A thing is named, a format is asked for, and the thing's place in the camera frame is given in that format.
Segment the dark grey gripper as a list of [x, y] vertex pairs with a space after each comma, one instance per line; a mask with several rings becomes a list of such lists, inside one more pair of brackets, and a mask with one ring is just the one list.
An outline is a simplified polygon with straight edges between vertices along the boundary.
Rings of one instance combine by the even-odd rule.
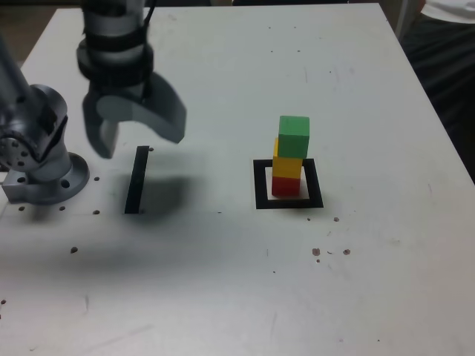
[[103, 159], [114, 155], [119, 122], [138, 122], [173, 143], [185, 136], [186, 107], [158, 73], [127, 87], [90, 83], [82, 109], [88, 141]]

